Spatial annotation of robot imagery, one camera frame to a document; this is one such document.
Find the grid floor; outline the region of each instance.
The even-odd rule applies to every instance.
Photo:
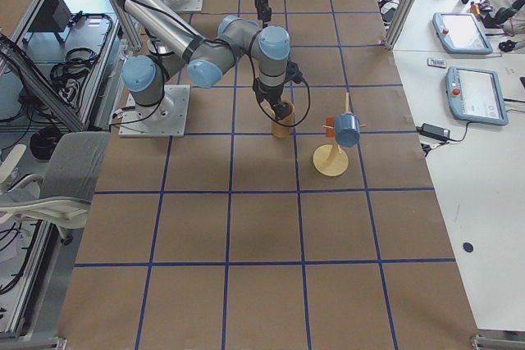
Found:
[[[59,334],[74,349],[468,349],[475,325],[375,0],[272,0],[312,111],[270,134],[244,59],[192,89],[182,139],[112,136]],[[215,37],[253,0],[205,0]],[[185,72],[176,82],[189,83]],[[312,165],[327,116],[367,126]],[[285,96],[306,107],[305,87]]]

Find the wooden stand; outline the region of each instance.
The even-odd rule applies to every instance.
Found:
[[[294,113],[295,113],[294,105],[287,100],[283,100],[283,102],[287,103],[291,107],[292,112],[285,119],[279,120],[279,123],[282,123],[283,125],[292,125],[292,122],[294,120]],[[291,127],[281,126],[275,122],[272,122],[272,134],[275,137],[279,139],[283,139],[283,138],[288,137],[291,134],[291,132],[292,132]]]
[[[313,153],[313,165],[326,176],[343,174],[348,168],[348,163],[346,152],[336,142],[332,145],[322,145]]]

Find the metal mounting plate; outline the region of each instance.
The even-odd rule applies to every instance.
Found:
[[[202,12],[204,0],[190,0],[187,3],[181,4],[178,7],[173,7],[173,11],[177,14],[188,14],[191,12]]]
[[[166,119],[146,125],[144,122],[136,122],[120,126],[118,134],[121,137],[183,137],[186,127],[186,116],[188,114],[189,85],[165,85],[166,95],[174,102],[174,107]],[[134,106],[135,100],[128,96],[127,106]],[[128,111],[122,117],[122,123],[138,120],[135,111]]]

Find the gray chair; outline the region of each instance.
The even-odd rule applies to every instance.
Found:
[[[109,136],[103,132],[64,135],[44,177],[27,175],[0,195],[0,224],[10,219],[46,220],[57,226],[64,243],[71,241],[66,229],[85,226]],[[10,173],[9,169],[0,172]],[[26,188],[33,182],[39,185],[38,197]]]

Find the cardboard tube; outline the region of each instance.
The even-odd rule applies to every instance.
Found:
[[[292,122],[294,121],[294,113],[295,113],[294,105],[287,100],[283,100],[283,102],[287,103],[290,106],[290,108],[292,109],[292,112],[285,119],[279,120],[279,123],[282,123],[283,125],[292,125]],[[278,125],[275,122],[272,122],[272,134],[276,136],[277,138],[283,139],[285,137],[288,137],[291,134],[291,132],[292,132],[291,127],[284,127],[284,126]]]

